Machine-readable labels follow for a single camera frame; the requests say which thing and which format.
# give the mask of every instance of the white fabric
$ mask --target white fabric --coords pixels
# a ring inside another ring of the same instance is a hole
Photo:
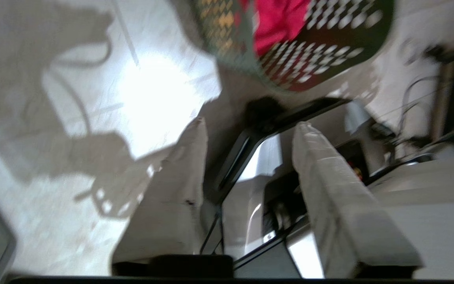
[[[187,126],[148,185],[113,254],[113,263],[144,263],[163,254],[197,253],[207,140],[203,118]]]
[[[292,161],[326,278],[354,277],[363,265],[422,265],[344,158],[308,122],[295,128]]]

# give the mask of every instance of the laundry basket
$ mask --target laundry basket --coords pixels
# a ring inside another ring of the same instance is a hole
[[[301,92],[371,58],[393,19],[393,0],[311,0],[292,41],[254,50],[252,13],[239,0],[197,0],[207,50],[219,62],[278,90]]]

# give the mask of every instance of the red cloth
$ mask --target red cloth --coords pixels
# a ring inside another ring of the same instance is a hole
[[[251,2],[258,13],[255,51],[264,55],[273,45],[297,37],[304,27],[304,16],[312,0],[240,0],[246,11]]]

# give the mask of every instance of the cable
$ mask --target cable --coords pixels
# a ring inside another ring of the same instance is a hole
[[[436,80],[436,79],[440,79],[440,76],[427,76],[427,77],[423,77],[423,78],[420,78],[416,81],[414,81],[413,83],[411,83],[406,91],[404,92],[404,96],[402,97],[402,111],[401,111],[401,114],[400,114],[400,121],[398,123],[398,135],[397,135],[397,138],[399,138],[401,135],[402,135],[402,131],[404,129],[404,122],[406,120],[406,115],[407,115],[407,112],[413,108],[414,106],[416,106],[418,103],[410,106],[409,108],[406,108],[407,104],[409,103],[408,100],[409,100],[409,95],[411,94],[411,89],[419,82],[422,82],[422,81],[433,81],[433,80]]]

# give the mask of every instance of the white floor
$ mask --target white floor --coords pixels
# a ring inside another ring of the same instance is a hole
[[[191,44],[200,42],[187,8],[0,0],[0,212],[18,239],[14,271],[108,275],[128,217],[184,126],[206,117],[212,161],[235,138],[245,103],[270,94]],[[407,85],[438,72],[430,59],[405,63],[434,43],[454,47],[454,0],[399,0],[377,56],[303,94],[275,96],[288,107],[360,98],[396,125]],[[428,131],[435,88],[413,89],[410,101],[422,104],[406,135]]]

